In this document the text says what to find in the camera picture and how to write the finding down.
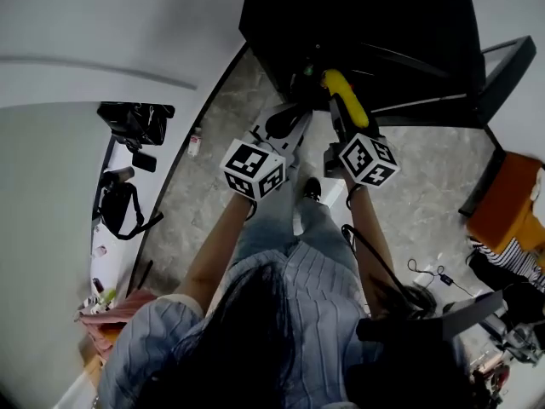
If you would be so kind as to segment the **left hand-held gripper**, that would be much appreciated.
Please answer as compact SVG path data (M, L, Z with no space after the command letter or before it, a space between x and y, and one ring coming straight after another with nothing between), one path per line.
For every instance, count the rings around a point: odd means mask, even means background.
M284 103L262 111L250 133L260 141L294 146L292 153L278 154L264 147L234 139L220 163L220 179L235 193L261 201L287 179L287 169L308 163L307 132L313 112L299 103Z

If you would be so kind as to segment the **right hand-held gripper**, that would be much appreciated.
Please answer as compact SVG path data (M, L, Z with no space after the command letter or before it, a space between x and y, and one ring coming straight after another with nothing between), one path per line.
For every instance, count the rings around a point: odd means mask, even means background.
M357 127L339 94L330 99L330 114L333 129L339 142L330 144L324 153L324 176L342 178L347 172L356 184L379 188L388 183L400 167L386 140L379 137L376 120L366 112L358 114Z

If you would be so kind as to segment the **yellow toy fruit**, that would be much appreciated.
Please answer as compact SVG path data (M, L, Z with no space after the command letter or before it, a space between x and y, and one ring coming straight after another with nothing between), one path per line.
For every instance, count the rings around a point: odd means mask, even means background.
M339 95L347 109L347 112L353 124L365 129L369 127L369 118L354 94L350 83L336 69L328 69L324 71L322 76L322 85L330 92L330 95Z

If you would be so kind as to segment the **black mini fridge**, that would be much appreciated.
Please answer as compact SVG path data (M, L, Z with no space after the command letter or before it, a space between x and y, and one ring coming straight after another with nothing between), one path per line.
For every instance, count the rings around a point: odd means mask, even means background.
M239 29L285 101L324 110L336 69L381 126L484 128L536 55L483 49L473 0L244 0Z

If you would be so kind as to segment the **person's left forearm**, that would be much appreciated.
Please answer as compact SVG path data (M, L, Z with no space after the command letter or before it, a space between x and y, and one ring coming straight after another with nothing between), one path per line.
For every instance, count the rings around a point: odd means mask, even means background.
M232 196L210 231L175 293L197 302L204 313L231 261L251 203L240 194Z

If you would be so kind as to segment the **person's right forearm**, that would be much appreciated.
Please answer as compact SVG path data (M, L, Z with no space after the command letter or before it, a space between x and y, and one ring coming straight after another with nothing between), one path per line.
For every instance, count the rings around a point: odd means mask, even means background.
M369 191L360 187L350 198L353 227L367 240L393 272L393 259L381 225L376 216ZM403 299L388 271L375 255L356 240L356 260L364 296L373 319L405 318L410 305Z

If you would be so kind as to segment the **person's black shoe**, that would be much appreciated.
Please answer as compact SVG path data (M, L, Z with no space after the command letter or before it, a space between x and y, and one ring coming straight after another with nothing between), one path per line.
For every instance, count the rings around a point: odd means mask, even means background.
M322 187L320 180L316 177L309 177L303 188L303 197L316 202L321 200Z

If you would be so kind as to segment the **black phone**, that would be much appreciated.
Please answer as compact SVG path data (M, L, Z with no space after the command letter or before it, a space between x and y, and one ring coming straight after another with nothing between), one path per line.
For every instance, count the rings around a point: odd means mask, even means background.
M132 154L131 164L133 167L154 173L157 168L157 159L142 152Z

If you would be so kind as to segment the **black glossy bag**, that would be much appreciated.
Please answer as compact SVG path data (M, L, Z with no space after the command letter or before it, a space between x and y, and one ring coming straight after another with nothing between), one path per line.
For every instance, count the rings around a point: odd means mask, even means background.
M118 142L141 148L164 143L167 121L174 117L175 108L152 103L102 102L97 114Z

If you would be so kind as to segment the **person's blue ribbed top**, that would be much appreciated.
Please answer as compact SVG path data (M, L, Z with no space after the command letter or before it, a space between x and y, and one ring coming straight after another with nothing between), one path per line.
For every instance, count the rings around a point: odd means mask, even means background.
M351 366L372 363L382 348L359 341L365 317L361 284L353 272L300 243L289 255L263 251L234 265L225 281L273 264L287 288L295 328L295 363L282 398L288 409L339 407L348 402L345 376ZM183 343L210 323L197 301L175 293L141 307L124 327L99 384L105 409L135 409L145 381L181 354Z

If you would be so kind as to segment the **orange sofa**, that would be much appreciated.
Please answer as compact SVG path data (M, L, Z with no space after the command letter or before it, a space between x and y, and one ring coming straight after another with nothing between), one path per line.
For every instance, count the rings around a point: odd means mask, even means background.
M523 251L545 251L545 221L533 214L531 192L542 162L508 153L484 197L468 218L469 236L501 254L515 239Z

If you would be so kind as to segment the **black white striped cloth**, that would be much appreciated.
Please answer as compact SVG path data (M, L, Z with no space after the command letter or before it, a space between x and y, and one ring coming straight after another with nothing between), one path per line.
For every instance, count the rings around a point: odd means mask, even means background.
M526 277L539 291L545 293L545 273L537 264L536 254L522 251L516 238L510 240L501 254L494 253L473 237L468 237L468 243L473 247L473 251L484 254L493 265Z

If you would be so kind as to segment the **black garment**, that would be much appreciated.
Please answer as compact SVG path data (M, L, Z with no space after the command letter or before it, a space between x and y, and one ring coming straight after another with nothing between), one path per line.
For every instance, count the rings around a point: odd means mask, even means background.
M545 294L526 277L493 265L484 254L477 251L472 252L468 266L481 282L493 291L502 292L509 310L519 310L526 314L543 314Z

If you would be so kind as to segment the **pink cloth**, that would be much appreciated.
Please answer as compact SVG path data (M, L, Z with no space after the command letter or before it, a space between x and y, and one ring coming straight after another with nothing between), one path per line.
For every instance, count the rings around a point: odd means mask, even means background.
M98 354L108 359L121 330L145 304L158 297L147 290L136 290L115 308L99 314L79 314L79 321L86 328Z

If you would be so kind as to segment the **grey metal machine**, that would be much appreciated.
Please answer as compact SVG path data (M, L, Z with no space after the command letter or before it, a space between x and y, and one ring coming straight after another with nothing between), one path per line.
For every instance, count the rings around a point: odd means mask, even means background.
M545 320L522 323L510 318L507 310L500 309L479 324L498 349L522 364L536 366L545 355L545 342L541 343L536 334L536 327L545 324Z

